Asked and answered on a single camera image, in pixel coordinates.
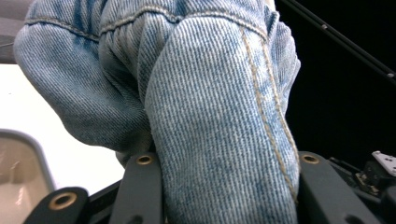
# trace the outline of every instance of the black background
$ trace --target black background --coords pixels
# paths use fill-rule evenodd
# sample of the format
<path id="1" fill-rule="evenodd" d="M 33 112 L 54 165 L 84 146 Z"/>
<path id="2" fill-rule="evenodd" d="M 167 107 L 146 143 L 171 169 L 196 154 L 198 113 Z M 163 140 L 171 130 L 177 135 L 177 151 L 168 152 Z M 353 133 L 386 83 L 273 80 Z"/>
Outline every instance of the black background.
<path id="1" fill-rule="evenodd" d="M 394 2 L 298 2 L 396 71 Z M 281 1 L 276 9 L 292 30 L 302 62 L 287 113 L 299 150 L 359 168 L 376 150 L 396 156 L 396 86 Z"/>

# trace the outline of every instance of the denim jeans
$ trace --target denim jeans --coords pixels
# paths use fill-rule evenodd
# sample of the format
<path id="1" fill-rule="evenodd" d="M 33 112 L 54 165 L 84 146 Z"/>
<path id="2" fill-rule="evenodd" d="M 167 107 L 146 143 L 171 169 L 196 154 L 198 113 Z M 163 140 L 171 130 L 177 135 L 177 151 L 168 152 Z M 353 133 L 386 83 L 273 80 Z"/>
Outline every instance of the denim jeans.
<path id="1" fill-rule="evenodd" d="M 81 142 L 155 143 L 172 223 L 297 222 L 300 62 L 264 1 L 39 0 L 15 55 Z"/>

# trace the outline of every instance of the white background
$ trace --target white background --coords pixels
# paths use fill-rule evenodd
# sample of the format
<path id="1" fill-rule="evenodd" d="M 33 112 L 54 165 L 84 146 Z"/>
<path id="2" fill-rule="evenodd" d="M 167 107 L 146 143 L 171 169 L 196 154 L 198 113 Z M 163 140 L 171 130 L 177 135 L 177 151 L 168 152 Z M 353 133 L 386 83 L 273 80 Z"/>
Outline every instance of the white background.
<path id="1" fill-rule="evenodd" d="M 56 189 L 83 187 L 93 194 L 122 179 L 115 152 L 73 138 L 14 64 L 0 64 L 0 129 L 26 133 L 41 145 Z"/>

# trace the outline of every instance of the denim seam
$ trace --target denim seam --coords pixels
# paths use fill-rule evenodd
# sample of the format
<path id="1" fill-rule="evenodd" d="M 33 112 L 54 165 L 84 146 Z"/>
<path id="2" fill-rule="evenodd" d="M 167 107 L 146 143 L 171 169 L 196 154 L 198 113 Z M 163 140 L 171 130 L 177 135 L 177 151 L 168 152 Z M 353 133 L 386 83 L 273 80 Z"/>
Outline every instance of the denim seam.
<path id="1" fill-rule="evenodd" d="M 291 185 L 291 181 L 290 181 L 288 175 L 286 174 L 285 164 L 284 164 L 284 162 L 281 159 L 279 150 L 276 147 L 275 138 L 271 134 L 271 130 L 270 130 L 270 127 L 268 125 L 268 120 L 265 117 L 264 112 L 262 110 L 262 101 L 261 101 L 262 94 L 259 91 L 259 84 L 258 84 L 258 81 L 257 81 L 257 68 L 256 68 L 256 66 L 253 63 L 251 50 L 250 50 L 250 45 L 249 45 L 248 39 L 247 39 L 247 37 L 245 35 L 245 31 L 244 31 L 244 29 L 242 27 L 240 27 L 240 32 L 242 34 L 242 39 L 244 41 L 244 44 L 245 44 L 245 47 L 246 47 L 246 50 L 247 50 L 247 58 L 248 58 L 248 62 L 250 64 L 250 71 L 251 71 L 252 78 L 253 78 L 253 87 L 254 87 L 254 91 L 255 91 L 255 95 L 256 95 L 256 103 L 257 103 L 257 106 L 259 108 L 260 116 L 262 117 L 262 123 L 264 124 L 264 129 L 268 133 L 268 138 L 270 140 L 270 144 L 273 147 L 274 152 L 276 154 L 276 159 L 277 159 L 277 161 L 279 163 L 280 172 L 282 173 L 282 175 L 285 178 L 286 183 L 288 184 L 288 187 L 289 187 L 289 190 L 290 190 L 290 194 L 291 194 L 293 200 L 295 202 L 297 202 L 296 192 L 294 191 L 294 189 L 293 189 L 293 187 Z"/>
<path id="2" fill-rule="evenodd" d="M 207 11 L 202 11 L 202 12 L 196 11 L 196 12 L 192 12 L 191 14 L 188 14 L 187 16 L 183 17 L 183 16 L 174 15 L 166 8 L 160 7 L 160 6 L 142 7 L 138 11 L 136 11 L 136 13 L 134 15 L 132 15 L 130 17 L 127 17 L 127 18 L 119 20 L 119 21 L 114 21 L 108 25 L 105 25 L 104 28 L 101 29 L 101 32 L 99 35 L 102 35 L 106 32 L 114 31 L 118 27 L 121 27 L 122 25 L 125 25 L 127 23 L 134 22 L 135 20 L 137 20 L 138 17 L 140 17 L 141 15 L 143 15 L 146 12 L 162 14 L 165 16 L 165 18 L 168 21 L 170 21 L 172 23 L 178 23 L 184 19 L 196 18 L 196 17 L 210 17 L 210 16 L 220 17 L 220 18 L 224 18 L 224 19 L 233 21 L 236 24 L 239 24 L 240 26 L 243 26 L 245 28 L 248 28 L 249 30 L 251 30 L 251 31 L 257 33 L 259 36 L 261 36 L 265 41 L 268 40 L 267 33 L 264 32 L 263 29 L 260 29 L 259 27 L 251 24 L 250 22 L 245 21 L 245 20 L 239 18 L 238 16 L 232 14 L 231 12 L 228 12 L 225 10 L 224 11 L 207 10 Z"/>
<path id="3" fill-rule="evenodd" d="M 57 25 L 61 28 L 64 28 L 68 31 L 70 31 L 71 33 L 75 34 L 75 35 L 80 35 L 82 37 L 85 37 L 87 39 L 90 39 L 94 42 L 99 42 L 99 36 L 98 35 L 93 35 L 93 34 L 87 34 L 85 32 L 82 32 L 81 30 L 79 30 L 78 28 L 74 27 L 73 25 L 64 22 L 64 21 L 58 21 L 54 18 L 49 18 L 49 17 L 37 17 L 34 19 L 30 19 L 30 20 L 26 20 L 25 24 L 27 25 L 34 25 L 37 23 L 49 23 L 52 25 Z"/>
<path id="4" fill-rule="evenodd" d="M 291 144 L 291 147 L 293 148 L 294 151 L 294 157 L 298 163 L 298 169 L 300 171 L 301 166 L 300 166 L 300 159 L 298 157 L 298 151 L 297 151 L 297 146 L 291 136 L 290 130 L 288 128 L 288 126 L 286 125 L 286 121 L 284 119 L 283 113 L 280 110 L 280 102 L 279 102 L 279 96 L 277 94 L 277 89 L 276 89 L 276 82 L 275 82 L 275 76 L 274 76 L 274 70 L 271 66 L 271 62 L 270 62 L 270 57 L 268 55 L 268 48 L 265 47 L 264 43 L 261 41 L 262 44 L 262 52 L 264 54 L 264 58 L 265 58 L 265 63 L 267 64 L 267 71 L 268 74 L 270 75 L 270 79 L 271 79 L 271 85 L 273 86 L 272 90 L 274 92 L 274 96 L 275 96 L 275 102 L 276 102 L 276 112 L 280 117 L 280 123 L 282 124 L 282 128 L 283 131 L 286 134 L 286 137 L 288 138 L 289 143 Z"/>

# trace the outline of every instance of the metal hole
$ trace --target metal hole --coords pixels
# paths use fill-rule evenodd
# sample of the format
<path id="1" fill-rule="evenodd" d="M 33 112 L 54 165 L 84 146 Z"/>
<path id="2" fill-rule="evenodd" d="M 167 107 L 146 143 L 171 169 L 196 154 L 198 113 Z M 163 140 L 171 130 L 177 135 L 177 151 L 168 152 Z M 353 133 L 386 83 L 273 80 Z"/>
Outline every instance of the metal hole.
<path id="1" fill-rule="evenodd" d="M 319 160 L 311 155 L 303 155 L 303 161 L 307 162 L 307 163 L 311 163 L 311 164 L 318 164 Z"/>
<path id="2" fill-rule="evenodd" d="M 65 192 L 56 195 L 49 202 L 49 208 L 52 210 L 61 210 L 64 209 L 71 204 L 73 204 L 77 200 L 77 194 L 73 192 Z"/>
<path id="3" fill-rule="evenodd" d="M 147 165 L 152 162 L 152 158 L 150 156 L 141 156 L 137 159 L 137 164 L 139 165 Z"/>

